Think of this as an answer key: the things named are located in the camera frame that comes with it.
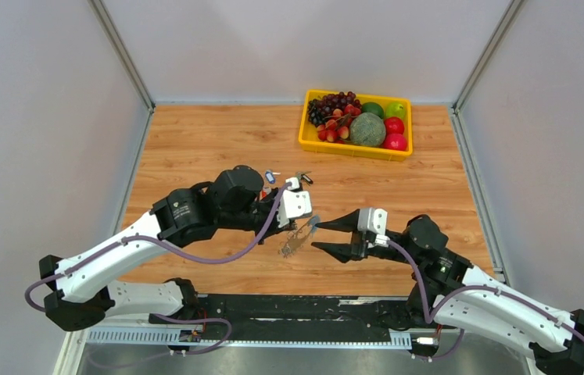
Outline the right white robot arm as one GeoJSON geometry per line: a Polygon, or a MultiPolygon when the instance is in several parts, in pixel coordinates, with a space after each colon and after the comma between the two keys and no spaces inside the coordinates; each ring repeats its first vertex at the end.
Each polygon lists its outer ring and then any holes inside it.
{"type": "Polygon", "coordinates": [[[368,257],[406,263],[416,284],[407,297],[408,319],[478,334],[534,361],[544,374],[584,374],[584,310],[554,308],[514,290],[451,251],[448,237],[427,215],[401,232],[387,227],[384,209],[365,208],[321,222],[346,232],[350,242],[313,246],[341,263],[368,257]]]}

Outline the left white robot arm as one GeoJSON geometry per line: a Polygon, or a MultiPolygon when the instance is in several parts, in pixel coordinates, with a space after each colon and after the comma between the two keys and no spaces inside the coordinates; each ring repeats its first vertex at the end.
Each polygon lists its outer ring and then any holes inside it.
{"type": "Polygon", "coordinates": [[[147,314],[190,323],[199,314],[192,282],[180,277],[161,284],[127,283],[121,277],[165,253],[195,263],[186,252],[220,229],[252,231],[252,245],[296,228],[313,212],[310,193],[291,177],[270,194],[249,166],[222,171],[213,181],[173,190],[138,220],[80,255],[47,255],[39,262],[40,284],[50,292],[38,310],[65,331],[83,330],[114,316],[147,314]]]}

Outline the large keyring with small rings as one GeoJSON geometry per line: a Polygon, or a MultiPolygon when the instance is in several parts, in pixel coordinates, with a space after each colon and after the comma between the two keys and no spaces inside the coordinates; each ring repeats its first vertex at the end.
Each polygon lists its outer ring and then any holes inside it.
{"type": "Polygon", "coordinates": [[[304,245],[310,241],[317,232],[317,224],[321,221],[319,215],[310,217],[302,226],[288,233],[287,238],[281,243],[278,254],[283,258],[295,255],[304,245]]]}

